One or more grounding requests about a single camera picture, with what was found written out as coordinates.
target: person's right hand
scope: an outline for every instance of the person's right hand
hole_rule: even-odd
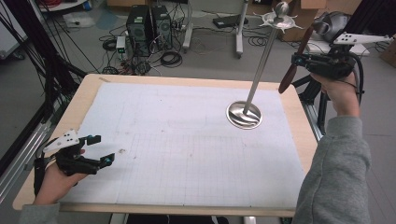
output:
[[[329,95],[337,116],[358,117],[361,113],[356,95],[356,80],[353,73],[342,80],[331,80],[316,74],[311,77],[320,82],[322,91]]]

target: hand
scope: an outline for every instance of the hand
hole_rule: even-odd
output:
[[[56,163],[53,163],[46,170],[43,184],[33,204],[48,205],[57,203],[78,181],[86,176],[85,174],[67,176],[59,169]]]
[[[311,77],[321,83],[322,91],[329,95],[337,116],[358,117],[360,115],[353,73],[343,80],[331,80],[316,74],[311,74]]]

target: person's left hand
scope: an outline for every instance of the person's left hand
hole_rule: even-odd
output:
[[[53,163],[46,170],[43,184],[33,204],[47,205],[57,203],[78,181],[86,176],[85,174],[67,176],[59,169],[56,163]]]

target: gray sleeve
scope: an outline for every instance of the gray sleeve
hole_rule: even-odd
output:
[[[51,205],[23,206],[20,217],[20,224],[56,224],[59,214],[59,203]]]
[[[361,120],[330,119],[300,189],[293,224],[370,223],[366,184],[370,162]]]

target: computer tower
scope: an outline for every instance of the computer tower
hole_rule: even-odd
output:
[[[149,6],[134,5],[126,22],[134,56],[148,57],[150,44],[153,40],[153,29],[149,14]]]
[[[151,13],[158,49],[171,49],[173,47],[171,17],[166,6],[152,7]]]

